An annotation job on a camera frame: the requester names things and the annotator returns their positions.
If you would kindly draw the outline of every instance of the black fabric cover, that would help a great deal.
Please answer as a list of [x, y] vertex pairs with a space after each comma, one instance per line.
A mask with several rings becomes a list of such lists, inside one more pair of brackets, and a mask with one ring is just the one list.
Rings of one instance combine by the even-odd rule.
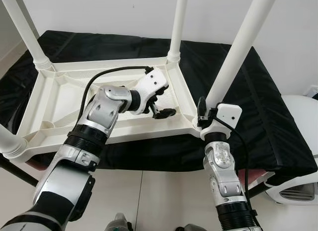
[[[136, 36], [47, 31], [39, 43], [54, 63], [164, 57], [170, 40]], [[182, 41], [180, 68], [194, 101], [206, 96], [230, 45]], [[37, 71], [26, 52], [0, 80], [0, 123], [17, 131]], [[243, 112], [237, 125], [250, 149], [250, 168], [275, 171], [276, 179], [317, 171], [312, 152], [254, 48], [251, 48], [224, 102]], [[238, 168], [245, 156], [238, 137], [230, 137]], [[191, 171], [202, 169], [204, 143], [191, 135], [107, 145], [99, 168]], [[48, 164], [51, 154], [35, 157]]]

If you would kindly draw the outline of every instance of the air vent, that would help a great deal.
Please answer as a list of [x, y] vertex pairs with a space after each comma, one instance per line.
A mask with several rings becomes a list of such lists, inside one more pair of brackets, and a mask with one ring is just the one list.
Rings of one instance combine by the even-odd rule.
[[285, 199], [296, 201], [312, 201], [315, 198], [315, 184], [304, 184], [282, 190], [279, 194]]

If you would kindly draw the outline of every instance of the floor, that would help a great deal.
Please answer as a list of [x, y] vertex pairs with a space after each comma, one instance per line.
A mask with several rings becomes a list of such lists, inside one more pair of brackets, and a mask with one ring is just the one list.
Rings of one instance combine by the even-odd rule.
[[[12, 55], [11, 63], [17, 58]], [[42, 176], [26, 164], [19, 166], [37, 179]], [[221, 230], [203, 170], [97, 170], [93, 176], [96, 184], [86, 212], [80, 220], [68, 224], [68, 231], [103, 231], [117, 212], [125, 214], [135, 231], [174, 231], [189, 223], [208, 231]], [[1, 227], [30, 209], [34, 188], [3, 169], [0, 182]], [[318, 231], [317, 206], [278, 205], [266, 194], [251, 202], [265, 231]]]

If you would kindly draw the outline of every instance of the black cable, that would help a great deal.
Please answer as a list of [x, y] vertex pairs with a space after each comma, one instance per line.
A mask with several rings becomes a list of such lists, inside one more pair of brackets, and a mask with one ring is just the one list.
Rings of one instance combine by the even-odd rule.
[[81, 104], [80, 104], [80, 110], [79, 110], [79, 116], [78, 116], [78, 120], [80, 119], [80, 117], [82, 116], [83, 112], [84, 112], [84, 107], [85, 107], [85, 101], [86, 101], [86, 97], [87, 97], [87, 93], [88, 90], [90, 88], [90, 86], [92, 85], [92, 83], [94, 82], [95, 79], [97, 79], [98, 77], [111, 73], [111, 72], [116, 72], [116, 71], [124, 71], [124, 70], [137, 70], [137, 69], [145, 69], [146, 71], [152, 70], [153, 68], [148, 67], [148, 66], [126, 66], [126, 67], [119, 67], [119, 68], [114, 68], [114, 69], [110, 69], [110, 70], [106, 70], [103, 72], [100, 72], [98, 74], [96, 74], [93, 78], [90, 79], [90, 81], [87, 83], [85, 90], [84, 90], [84, 94], [83, 94], [83, 98], [81, 100]]
[[[239, 139], [241, 140], [243, 146], [244, 146], [244, 150], [245, 150], [245, 159], [246, 159], [246, 169], [245, 169], [245, 176], [244, 176], [244, 180], [245, 180], [245, 184], [244, 184], [244, 187], [245, 187], [245, 197], [246, 197], [246, 201], [247, 201], [247, 204], [249, 206], [249, 208], [252, 210], [252, 205], [250, 203], [250, 199], [249, 199], [249, 190], [248, 190], [248, 167], [249, 167], [249, 152], [248, 152], [248, 149], [247, 149], [247, 144], [245, 142], [245, 140], [243, 139], [243, 137], [240, 135], [240, 133], [233, 127], [231, 127], [229, 124], [225, 123], [224, 121], [222, 121], [221, 119], [217, 118], [216, 116], [213, 117], [214, 120], [216, 120], [217, 122], [221, 123], [223, 126], [227, 127], [228, 129], [230, 129], [232, 132], [234, 132], [238, 137]], [[257, 218], [255, 216], [253, 216], [254, 218], [254, 222], [257, 226], [260, 226]]]

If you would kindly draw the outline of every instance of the white pole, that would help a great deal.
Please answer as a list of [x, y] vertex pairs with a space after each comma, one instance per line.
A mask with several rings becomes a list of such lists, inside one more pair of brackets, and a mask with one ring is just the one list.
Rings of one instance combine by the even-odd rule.
[[23, 152], [26, 145], [27, 142], [25, 139], [13, 135], [0, 124], [0, 153], [2, 153], [4, 157], [10, 158]]
[[207, 108], [222, 102], [275, 0], [253, 0], [239, 32], [206, 98]]
[[180, 60], [180, 43], [187, 2], [188, 0], [177, 0], [170, 50], [167, 56], [169, 62], [178, 62]]
[[13, 23], [18, 29], [24, 43], [29, 49], [36, 68], [50, 68], [52, 66], [52, 63], [50, 62], [49, 58], [47, 58], [47, 56], [43, 53], [16, 0], [2, 0], [2, 2], [9, 15], [11, 16]]

